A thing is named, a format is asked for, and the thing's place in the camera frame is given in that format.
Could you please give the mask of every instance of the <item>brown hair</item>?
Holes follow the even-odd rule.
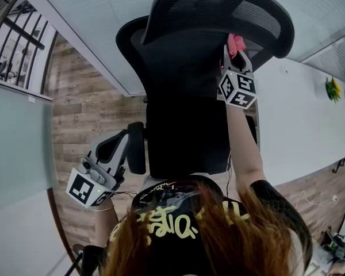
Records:
[[[249,214],[243,219],[225,209],[215,195],[200,186],[201,211],[198,231],[213,275],[289,276],[288,257],[292,249],[289,224],[261,203],[249,188],[239,190]],[[148,275],[153,260],[147,245],[147,220],[139,220],[130,210],[110,245],[103,276]]]

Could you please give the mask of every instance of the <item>person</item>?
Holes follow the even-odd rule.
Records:
[[[241,202],[203,173],[145,183],[120,221],[104,202],[95,213],[97,245],[106,246],[101,275],[304,274],[309,231],[266,181],[243,111],[227,106],[227,120]]]

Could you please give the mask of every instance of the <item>wooden floor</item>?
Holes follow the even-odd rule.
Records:
[[[88,152],[89,143],[95,137],[107,131],[124,129],[130,122],[144,121],[145,104],[142,97],[123,97],[61,35],[52,53],[46,95],[53,98],[53,143],[59,180],[54,193],[62,225],[71,246],[91,244],[94,242],[94,213],[65,194],[69,174],[73,167],[78,167],[81,156]],[[125,182],[120,190],[139,191],[143,178],[126,169]],[[214,179],[225,189],[226,173]],[[297,210],[315,239],[320,239],[321,231],[327,226],[334,230],[339,228],[345,213],[344,168],[333,174],[328,167],[276,188],[294,206],[299,198]],[[302,191],[310,202],[305,200]],[[229,186],[229,193],[235,193],[235,179]],[[338,200],[331,204],[334,194]],[[119,218],[131,200],[127,195],[115,196],[113,201]]]

